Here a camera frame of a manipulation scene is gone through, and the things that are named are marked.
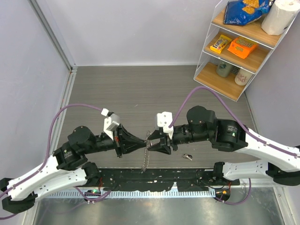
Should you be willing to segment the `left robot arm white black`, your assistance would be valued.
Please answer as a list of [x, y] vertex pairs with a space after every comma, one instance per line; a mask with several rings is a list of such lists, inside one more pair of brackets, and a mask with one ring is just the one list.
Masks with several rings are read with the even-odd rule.
[[18, 214], [34, 206], [42, 198], [70, 187], [93, 187], [100, 183], [101, 174], [88, 154], [114, 150], [118, 157], [146, 147], [146, 141], [119, 125], [110, 137], [94, 135], [85, 126], [77, 127], [68, 141], [55, 150], [40, 166], [16, 178], [3, 178], [0, 189], [3, 210]]

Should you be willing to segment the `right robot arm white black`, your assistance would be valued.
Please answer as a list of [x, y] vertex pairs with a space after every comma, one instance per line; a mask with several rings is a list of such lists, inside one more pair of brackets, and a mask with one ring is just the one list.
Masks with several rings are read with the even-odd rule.
[[215, 163], [212, 179], [216, 184], [248, 178], [269, 178], [284, 186], [300, 184], [299, 147], [279, 144], [237, 121], [217, 119], [214, 111], [202, 106], [189, 109], [186, 117], [187, 124], [169, 127], [172, 113], [158, 113], [156, 130], [147, 139], [158, 139], [159, 142], [148, 150], [170, 155], [180, 144], [209, 141], [218, 151], [244, 153], [257, 158], [245, 163]]

